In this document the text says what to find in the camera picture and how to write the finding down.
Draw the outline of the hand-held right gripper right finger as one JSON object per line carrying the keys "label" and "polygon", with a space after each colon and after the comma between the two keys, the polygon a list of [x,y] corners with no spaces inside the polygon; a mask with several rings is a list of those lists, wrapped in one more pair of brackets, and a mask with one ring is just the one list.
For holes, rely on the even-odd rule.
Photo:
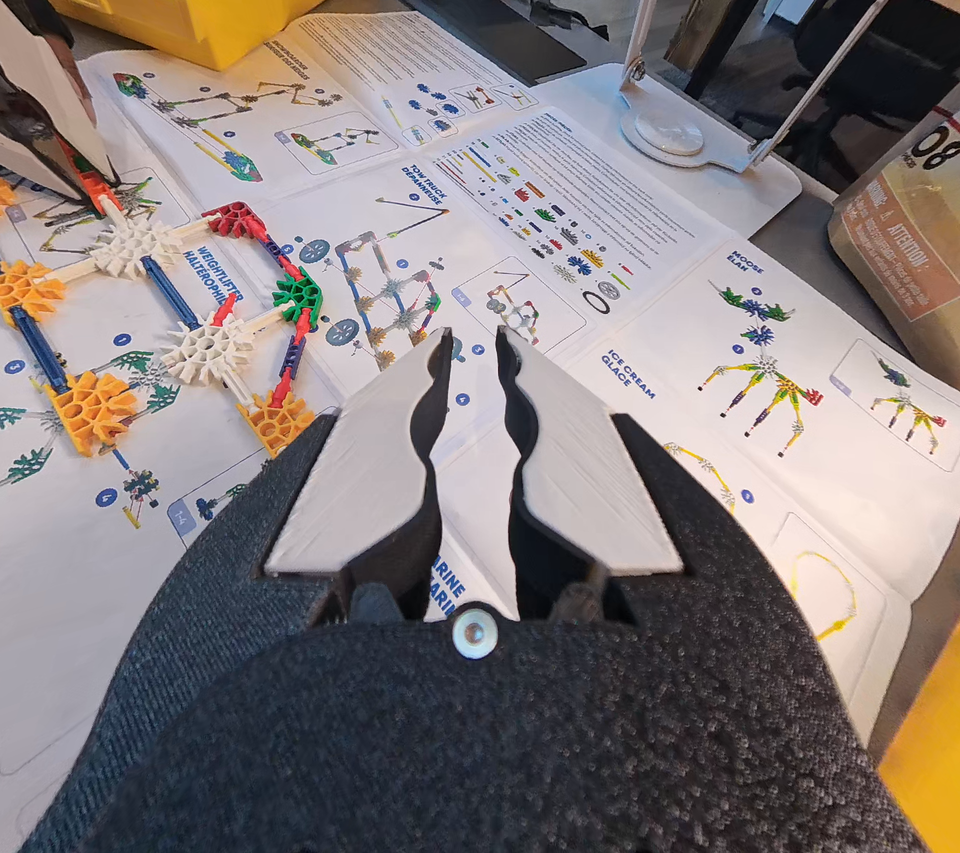
{"label": "hand-held right gripper right finger", "polygon": [[614,415],[512,329],[496,334],[505,428],[519,459],[508,542],[519,611],[550,611],[568,587],[683,571]]}

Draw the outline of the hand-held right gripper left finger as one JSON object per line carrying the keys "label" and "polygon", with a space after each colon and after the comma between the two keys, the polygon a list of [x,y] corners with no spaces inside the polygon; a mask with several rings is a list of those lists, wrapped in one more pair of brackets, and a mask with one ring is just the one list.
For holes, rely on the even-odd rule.
{"label": "hand-held right gripper left finger", "polygon": [[348,605],[367,583],[426,614],[442,519],[431,452],[449,410],[453,334],[434,331],[352,395],[266,560],[274,576],[330,577]]}

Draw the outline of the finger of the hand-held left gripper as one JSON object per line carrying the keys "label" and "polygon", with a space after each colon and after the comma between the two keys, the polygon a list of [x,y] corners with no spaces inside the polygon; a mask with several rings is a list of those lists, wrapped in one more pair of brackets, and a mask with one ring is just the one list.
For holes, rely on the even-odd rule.
{"label": "finger of the hand-held left gripper", "polygon": [[90,191],[70,166],[66,147],[49,115],[2,115],[2,166],[66,199],[90,199]]}
{"label": "finger of the hand-held left gripper", "polygon": [[2,1],[2,116],[49,116],[79,175],[96,173],[114,182],[115,171],[96,125],[68,72],[42,36],[34,34]]}

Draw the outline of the colourful rod connector toy model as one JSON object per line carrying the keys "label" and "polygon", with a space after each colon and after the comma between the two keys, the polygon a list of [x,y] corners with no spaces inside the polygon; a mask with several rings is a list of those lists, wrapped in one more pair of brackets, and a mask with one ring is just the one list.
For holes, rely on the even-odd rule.
{"label": "colourful rod connector toy model", "polygon": [[[185,384],[219,383],[233,396],[238,412],[270,458],[277,458],[311,425],[315,416],[295,395],[306,343],[317,331],[323,294],[309,273],[294,264],[269,234],[263,220],[243,202],[205,212],[198,221],[178,227],[130,221],[118,197],[97,174],[84,174],[94,208],[107,219],[84,259],[56,269],[23,260],[2,262],[2,319],[18,332],[39,365],[54,421],[75,450],[86,458],[114,451],[117,439],[142,415],[134,386],[110,372],[112,365],[73,375],[62,364],[42,331],[66,298],[67,284],[94,273],[149,281],[171,308],[176,328],[173,346],[160,361],[166,373]],[[252,318],[236,312],[240,294],[205,267],[203,281],[225,290],[216,310],[201,318],[177,289],[168,270],[186,257],[187,247],[211,233],[223,238],[251,239],[280,270],[271,294],[271,308]],[[291,324],[289,344],[272,390],[260,396],[241,374],[252,359],[256,337],[278,322]]]}

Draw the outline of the toy building instruction sheet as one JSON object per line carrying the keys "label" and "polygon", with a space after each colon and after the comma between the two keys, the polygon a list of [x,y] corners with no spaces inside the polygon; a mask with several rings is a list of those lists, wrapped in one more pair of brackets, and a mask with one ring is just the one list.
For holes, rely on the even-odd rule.
{"label": "toy building instruction sheet", "polygon": [[[433,619],[505,607],[495,542],[515,448],[495,336],[508,325],[628,413],[746,529],[798,602],[857,731],[875,727],[910,607],[958,523],[958,392],[533,90],[418,15],[307,17],[220,74],[113,51],[81,66],[131,222],[234,202],[322,293],[294,382],[316,421],[443,327],[433,454],[444,533]],[[9,174],[2,260],[85,259],[107,218]],[[281,271],[206,233],[168,273],[202,318],[273,306]],[[2,321],[2,809],[42,807],[163,580],[277,460],[221,383],[175,380],[154,286],[67,283],[41,329],[66,370],[111,365],[142,413],[75,450]]]}

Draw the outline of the construction toy box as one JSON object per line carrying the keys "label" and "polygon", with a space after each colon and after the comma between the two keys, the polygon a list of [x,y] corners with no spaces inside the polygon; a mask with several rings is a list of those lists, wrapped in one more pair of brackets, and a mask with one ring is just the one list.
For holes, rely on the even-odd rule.
{"label": "construction toy box", "polygon": [[918,366],[959,387],[959,88],[834,202],[827,235]]}

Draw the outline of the flat dark device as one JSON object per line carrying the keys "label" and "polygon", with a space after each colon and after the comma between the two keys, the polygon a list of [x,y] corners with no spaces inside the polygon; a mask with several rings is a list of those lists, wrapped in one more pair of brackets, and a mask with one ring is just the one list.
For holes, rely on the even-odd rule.
{"label": "flat dark device", "polygon": [[526,85],[588,67],[584,57],[502,0],[402,1]]}

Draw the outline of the black office chair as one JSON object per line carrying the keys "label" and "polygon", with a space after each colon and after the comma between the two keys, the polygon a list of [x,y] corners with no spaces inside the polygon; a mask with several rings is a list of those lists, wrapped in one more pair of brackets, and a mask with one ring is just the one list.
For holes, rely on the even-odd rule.
{"label": "black office chair", "polygon": [[[794,34],[809,78],[788,76],[784,89],[807,87],[875,0],[814,0]],[[812,176],[825,160],[852,183],[855,168],[833,138],[846,117],[877,127],[918,124],[957,84],[959,15],[931,0],[889,0],[819,92],[824,109],[798,121],[777,151]]]}

